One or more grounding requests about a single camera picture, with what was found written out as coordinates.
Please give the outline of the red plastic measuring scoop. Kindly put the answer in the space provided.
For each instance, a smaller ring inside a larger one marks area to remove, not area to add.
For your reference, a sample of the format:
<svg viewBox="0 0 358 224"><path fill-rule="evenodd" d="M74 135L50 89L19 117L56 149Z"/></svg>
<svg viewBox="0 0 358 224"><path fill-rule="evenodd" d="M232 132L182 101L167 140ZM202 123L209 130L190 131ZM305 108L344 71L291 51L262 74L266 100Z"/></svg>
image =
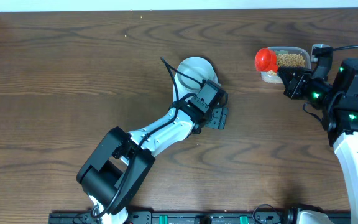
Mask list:
<svg viewBox="0 0 358 224"><path fill-rule="evenodd" d="M254 65L258 72L278 72L277 55L270 48L260 49L254 59Z"/></svg>

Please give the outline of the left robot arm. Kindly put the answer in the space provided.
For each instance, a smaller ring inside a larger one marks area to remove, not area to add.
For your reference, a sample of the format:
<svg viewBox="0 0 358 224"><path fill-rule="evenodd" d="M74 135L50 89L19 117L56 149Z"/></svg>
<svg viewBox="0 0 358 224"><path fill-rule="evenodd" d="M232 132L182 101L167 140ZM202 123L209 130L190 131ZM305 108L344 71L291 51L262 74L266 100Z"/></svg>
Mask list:
<svg viewBox="0 0 358 224"><path fill-rule="evenodd" d="M179 96L167 114L152 124L125 132L112 128L76 175L76 181L93 201L90 211L100 223L124 223L126 206L134 198L158 154L203 127L224 129L228 93L205 80L197 93Z"/></svg>

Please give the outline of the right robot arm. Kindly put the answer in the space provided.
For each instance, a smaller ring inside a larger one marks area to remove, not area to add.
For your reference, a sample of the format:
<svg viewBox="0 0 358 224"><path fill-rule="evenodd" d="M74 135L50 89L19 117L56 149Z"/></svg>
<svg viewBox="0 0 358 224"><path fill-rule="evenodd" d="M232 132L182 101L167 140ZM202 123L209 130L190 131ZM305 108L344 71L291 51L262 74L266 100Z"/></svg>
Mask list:
<svg viewBox="0 0 358 224"><path fill-rule="evenodd" d="M358 223L358 59L345 59L328 84L305 68L280 67L278 76L291 99L305 99L321 110L319 119L341 165L351 208L351 223Z"/></svg>

